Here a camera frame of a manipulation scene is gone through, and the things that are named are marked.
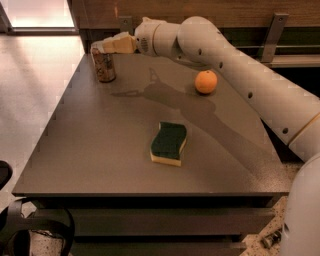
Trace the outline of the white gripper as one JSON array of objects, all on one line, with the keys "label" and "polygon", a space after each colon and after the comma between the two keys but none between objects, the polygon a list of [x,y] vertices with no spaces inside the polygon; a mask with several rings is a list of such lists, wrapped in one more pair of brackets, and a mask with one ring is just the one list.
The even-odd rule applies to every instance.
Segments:
[{"label": "white gripper", "polygon": [[135,38],[128,32],[121,32],[112,37],[93,42],[91,47],[97,49],[100,53],[131,54],[135,52],[137,46],[140,53],[156,56],[153,46],[154,36],[157,28],[164,23],[164,20],[143,17],[142,22],[135,29]]}]

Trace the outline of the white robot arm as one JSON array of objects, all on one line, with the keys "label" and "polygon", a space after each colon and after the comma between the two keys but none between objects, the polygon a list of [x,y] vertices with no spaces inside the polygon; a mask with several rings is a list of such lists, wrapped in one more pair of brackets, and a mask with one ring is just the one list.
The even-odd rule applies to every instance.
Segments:
[{"label": "white robot arm", "polygon": [[217,71],[303,162],[288,196],[280,256],[320,256],[319,98],[236,49],[209,20],[180,24],[145,17],[134,35],[91,44],[103,54],[139,51]]}]

